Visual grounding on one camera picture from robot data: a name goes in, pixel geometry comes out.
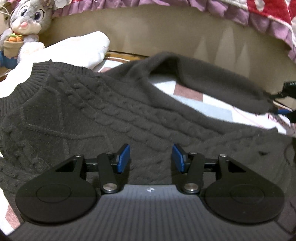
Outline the dark grey cable-knit sweater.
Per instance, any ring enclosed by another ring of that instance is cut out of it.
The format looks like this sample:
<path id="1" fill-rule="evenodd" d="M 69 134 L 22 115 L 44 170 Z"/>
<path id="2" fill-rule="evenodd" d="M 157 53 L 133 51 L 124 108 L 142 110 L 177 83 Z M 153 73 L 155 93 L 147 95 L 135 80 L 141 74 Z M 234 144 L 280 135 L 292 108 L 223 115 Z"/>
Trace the dark grey cable-knit sweater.
<path id="1" fill-rule="evenodd" d="M 159 53 L 104 73 L 46 61 L 1 99 L 1 188 L 13 202 L 25 182 L 75 154 L 86 158 L 132 147 L 128 182 L 170 184 L 174 143 L 207 157 L 221 153 L 295 197 L 295 139 L 207 117 L 150 83 L 181 85 L 255 114 L 273 112 L 269 94 L 247 78 L 201 60 Z"/>

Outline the white red patterned quilt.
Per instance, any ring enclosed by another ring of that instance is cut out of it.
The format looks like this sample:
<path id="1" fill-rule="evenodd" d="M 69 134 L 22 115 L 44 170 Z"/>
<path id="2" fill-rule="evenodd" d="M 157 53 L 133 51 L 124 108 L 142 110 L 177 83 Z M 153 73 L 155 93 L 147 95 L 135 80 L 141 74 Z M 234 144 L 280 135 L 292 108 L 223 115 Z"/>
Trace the white red patterned quilt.
<path id="1" fill-rule="evenodd" d="M 56 1 L 53 17 L 70 16 L 99 9 L 131 8 L 144 5 L 193 7 L 245 27 L 254 27 L 284 41 L 295 62 L 295 1 Z"/>

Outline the beige mattress side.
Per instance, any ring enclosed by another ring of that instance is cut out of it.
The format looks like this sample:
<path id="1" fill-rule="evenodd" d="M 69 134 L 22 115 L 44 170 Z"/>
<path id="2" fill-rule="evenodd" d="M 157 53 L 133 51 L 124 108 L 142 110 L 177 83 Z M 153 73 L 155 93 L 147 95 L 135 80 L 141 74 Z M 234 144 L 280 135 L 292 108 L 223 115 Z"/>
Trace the beige mattress side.
<path id="1" fill-rule="evenodd" d="M 295 80 L 285 42 L 192 7 L 144 5 L 57 17 L 41 41 L 49 46 L 95 31 L 109 37 L 112 51 L 144 56 L 169 51 L 198 58 L 246 76 L 269 92 Z"/>

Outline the white folded garment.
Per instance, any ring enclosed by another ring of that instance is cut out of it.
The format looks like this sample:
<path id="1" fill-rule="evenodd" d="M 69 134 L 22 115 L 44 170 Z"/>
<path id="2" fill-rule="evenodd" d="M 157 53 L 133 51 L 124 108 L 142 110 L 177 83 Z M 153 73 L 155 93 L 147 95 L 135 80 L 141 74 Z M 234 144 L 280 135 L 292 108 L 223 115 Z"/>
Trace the white folded garment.
<path id="1" fill-rule="evenodd" d="M 93 69 L 104 60 L 109 45 L 107 35 L 99 31 L 70 37 L 47 48 L 41 42 L 25 43 L 18 55 L 19 63 L 1 82 L 1 98 L 9 96 L 29 78 L 34 63 L 52 60 Z"/>

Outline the grey bunny plush toy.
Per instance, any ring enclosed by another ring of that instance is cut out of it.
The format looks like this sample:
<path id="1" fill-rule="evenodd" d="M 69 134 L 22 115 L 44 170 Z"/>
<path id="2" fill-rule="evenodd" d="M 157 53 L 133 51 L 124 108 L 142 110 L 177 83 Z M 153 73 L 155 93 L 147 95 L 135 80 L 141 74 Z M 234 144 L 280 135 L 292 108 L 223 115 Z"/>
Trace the grey bunny plush toy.
<path id="1" fill-rule="evenodd" d="M 20 1 L 10 17 L 9 28 L 1 35 L 1 67 L 14 69 L 20 61 L 20 49 L 28 42 L 38 42 L 48 30 L 54 1 Z"/>

